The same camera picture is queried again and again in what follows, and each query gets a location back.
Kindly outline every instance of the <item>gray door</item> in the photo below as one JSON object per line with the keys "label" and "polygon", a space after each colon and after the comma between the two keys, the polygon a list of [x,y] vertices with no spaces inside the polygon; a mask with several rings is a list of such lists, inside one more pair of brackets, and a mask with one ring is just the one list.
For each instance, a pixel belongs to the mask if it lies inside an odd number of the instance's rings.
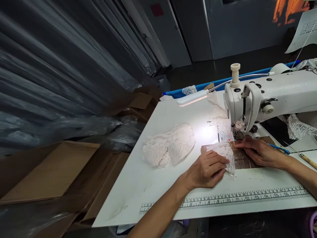
{"label": "gray door", "polygon": [[[140,0],[173,68],[192,64],[169,0]],[[163,15],[154,16],[151,5],[159,4]]]}
{"label": "gray door", "polygon": [[203,0],[171,0],[192,61],[212,60]]}

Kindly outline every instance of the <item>hand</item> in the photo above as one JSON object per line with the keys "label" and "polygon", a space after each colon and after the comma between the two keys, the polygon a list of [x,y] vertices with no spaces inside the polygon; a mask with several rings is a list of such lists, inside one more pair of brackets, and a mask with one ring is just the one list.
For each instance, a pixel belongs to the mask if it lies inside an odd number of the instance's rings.
{"label": "hand", "polygon": [[213,188],[224,176],[226,163],[230,161],[210,150],[198,157],[181,176],[184,185],[191,191],[195,188]]}
{"label": "hand", "polygon": [[235,147],[243,148],[247,155],[261,166],[283,169],[285,163],[289,161],[287,155],[274,149],[261,139],[252,139],[249,135]]}

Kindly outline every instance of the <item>ruler markings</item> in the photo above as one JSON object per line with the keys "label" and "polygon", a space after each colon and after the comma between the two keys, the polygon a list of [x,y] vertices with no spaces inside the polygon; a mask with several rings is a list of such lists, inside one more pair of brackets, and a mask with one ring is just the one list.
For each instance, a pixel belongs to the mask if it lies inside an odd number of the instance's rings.
{"label": "ruler markings", "polygon": [[[308,197],[312,197],[312,195],[304,186],[299,185],[185,198],[178,210],[184,211]],[[139,214],[145,214],[153,204],[154,202],[142,203]]]}

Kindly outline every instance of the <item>blue container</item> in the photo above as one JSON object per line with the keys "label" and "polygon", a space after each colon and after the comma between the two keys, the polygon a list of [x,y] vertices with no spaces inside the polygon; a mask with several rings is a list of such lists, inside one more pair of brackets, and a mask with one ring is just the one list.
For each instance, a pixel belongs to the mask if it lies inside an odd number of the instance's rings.
{"label": "blue container", "polygon": [[[300,63],[300,60],[297,60],[295,62],[294,67],[296,65],[298,65],[299,63]],[[288,66],[288,67],[292,67],[293,64],[294,64],[294,62],[290,62],[290,63],[286,63],[285,65]],[[257,70],[257,71],[250,72],[250,73],[240,74],[239,76],[244,76],[244,75],[249,75],[249,74],[258,74],[258,73],[268,73],[272,68],[273,67]],[[258,77],[249,77],[249,78],[241,79],[241,81],[249,80],[249,79],[255,79],[255,78],[258,78]],[[228,81],[230,79],[232,79],[232,77],[225,78],[225,79],[220,79],[220,80],[209,82],[209,83],[199,84],[199,85],[195,85],[195,86],[196,86],[197,91],[200,91],[200,90],[203,90],[210,83],[214,83],[215,86],[218,86],[219,84],[221,84],[223,82],[226,82],[226,81]],[[221,91],[221,90],[224,90],[224,89],[225,89],[225,86],[223,85],[223,86],[217,88],[216,91]],[[177,90],[174,90],[174,91],[165,92],[165,93],[163,93],[163,95],[170,95],[170,96],[173,96],[173,98],[175,98],[175,99],[176,98],[182,98],[182,97],[186,96],[185,94],[182,93],[182,89],[177,89]]]}

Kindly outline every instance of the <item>forearm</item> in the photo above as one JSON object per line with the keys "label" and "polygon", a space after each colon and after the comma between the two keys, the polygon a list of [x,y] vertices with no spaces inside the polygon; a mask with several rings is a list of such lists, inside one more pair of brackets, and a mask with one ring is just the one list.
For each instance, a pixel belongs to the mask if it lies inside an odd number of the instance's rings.
{"label": "forearm", "polygon": [[292,158],[285,171],[292,174],[317,199],[317,172]]}
{"label": "forearm", "polygon": [[131,230],[128,238],[162,237],[189,191],[181,175]]}

